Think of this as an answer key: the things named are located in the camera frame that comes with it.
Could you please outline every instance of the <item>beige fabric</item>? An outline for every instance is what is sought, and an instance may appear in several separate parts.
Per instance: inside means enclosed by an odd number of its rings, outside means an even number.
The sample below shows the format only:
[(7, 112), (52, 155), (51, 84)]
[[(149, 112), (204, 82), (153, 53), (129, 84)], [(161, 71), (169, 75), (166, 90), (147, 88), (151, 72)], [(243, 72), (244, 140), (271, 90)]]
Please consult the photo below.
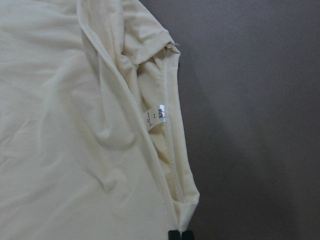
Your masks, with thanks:
[[(0, 1), (2, 240), (165, 240), (199, 192), (168, 31), (137, 0)], [(165, 105), (149, 132), (143, 112)]]

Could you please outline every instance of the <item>t-shirt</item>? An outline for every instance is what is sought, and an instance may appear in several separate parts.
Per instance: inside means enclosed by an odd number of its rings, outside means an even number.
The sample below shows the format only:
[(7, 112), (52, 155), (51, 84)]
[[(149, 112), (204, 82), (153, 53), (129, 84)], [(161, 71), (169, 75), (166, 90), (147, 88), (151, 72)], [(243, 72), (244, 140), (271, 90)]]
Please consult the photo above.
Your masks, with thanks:
[(138, 0), (0, 1), (0, 239), (187, 229), (180, 52)]

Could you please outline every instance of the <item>gray background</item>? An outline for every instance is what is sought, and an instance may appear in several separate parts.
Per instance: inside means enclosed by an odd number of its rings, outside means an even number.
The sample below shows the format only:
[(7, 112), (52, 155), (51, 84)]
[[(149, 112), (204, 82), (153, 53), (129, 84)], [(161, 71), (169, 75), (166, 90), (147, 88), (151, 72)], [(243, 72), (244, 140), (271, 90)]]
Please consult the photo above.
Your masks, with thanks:
[(180, 44), (196, 240), (319, 240), (320, 1), (141, 2)]

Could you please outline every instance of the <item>clothing tag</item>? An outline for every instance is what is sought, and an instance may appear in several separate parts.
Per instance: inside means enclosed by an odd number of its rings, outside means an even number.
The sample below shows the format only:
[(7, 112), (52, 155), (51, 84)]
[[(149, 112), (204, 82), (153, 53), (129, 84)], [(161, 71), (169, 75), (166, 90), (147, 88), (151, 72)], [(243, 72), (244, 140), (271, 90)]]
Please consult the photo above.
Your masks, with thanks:
[(144, 122), (148, 131), (158, 124), (166, 121), (165, 105), (157, 105), (143, 114)]

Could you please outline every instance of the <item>size label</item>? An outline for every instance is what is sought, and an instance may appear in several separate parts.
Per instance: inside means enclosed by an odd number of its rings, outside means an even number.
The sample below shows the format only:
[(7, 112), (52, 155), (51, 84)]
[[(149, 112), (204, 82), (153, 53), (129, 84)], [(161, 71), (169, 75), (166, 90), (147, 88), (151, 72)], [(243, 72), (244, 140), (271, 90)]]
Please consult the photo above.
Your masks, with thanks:
[(157, 105), (147, 110), (144, 112), (143, 118), (148, 131), (158, 124), (164, 123), (166, 121), (165, 105)]

